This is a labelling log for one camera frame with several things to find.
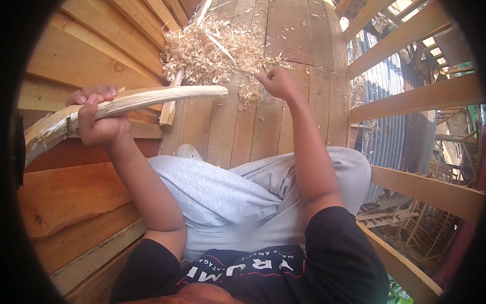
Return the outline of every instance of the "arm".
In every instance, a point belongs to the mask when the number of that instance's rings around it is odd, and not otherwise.
[[[299,191],[307,202],[307,221],[324,208],[344,207],[326,145],[294,77],[283,68],[274,68],[266,76],[258,74],[256,77],[271,95],[289,105],[294,128],[295,174]]]
[[[148,228],[144,238],[160,243],[180,260],[187,236],[182,212],[135,144],[130,120],[125,115],[94,120],[98,103],[113,100],[118,94],[115,88],[85,87],[68,100],[68,104],[84,104],[78,112],[81,140],[86,145],[100,145],[105,149]]]

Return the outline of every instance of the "black t-shirt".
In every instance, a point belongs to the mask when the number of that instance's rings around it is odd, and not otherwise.
[[[244,303],[386,303],[386,271],[346,209],[321,210],[305,236],[307,257],[298,245],[211,249],[182,269],[165,247],[144,239],[128,258],[110,303],[173,295],[194,282],[215,284]]]

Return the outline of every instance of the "left hand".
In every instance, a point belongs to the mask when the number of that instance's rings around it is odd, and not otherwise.
[[[66,102],[67,106],[83,105],[78,111],[79,135],[83,144],[100,145],[111,149],[126,138],[131,138],[131,124],[126,115],[95,121],[98,103],[112,101],[118,95],[117,86],[96,84],[76,91]]]

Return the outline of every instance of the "fingernail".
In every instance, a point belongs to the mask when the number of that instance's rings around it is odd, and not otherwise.
[[[88,100],[87,100],[87,103],[90,104],[90,105],[94,105],[96,103],[96,100],[98,99],[98,96],[93,94],[91,95]]]

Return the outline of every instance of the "forearm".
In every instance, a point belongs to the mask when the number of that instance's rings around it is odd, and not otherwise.
[[[332,161],[317,123],[302,94],[288,102],[294,129],[297,186],[307,202],[330,194],[341,195]]]
[[[186,228],[175,198],[131,136],[106,152],[148,229],[169,232]]]

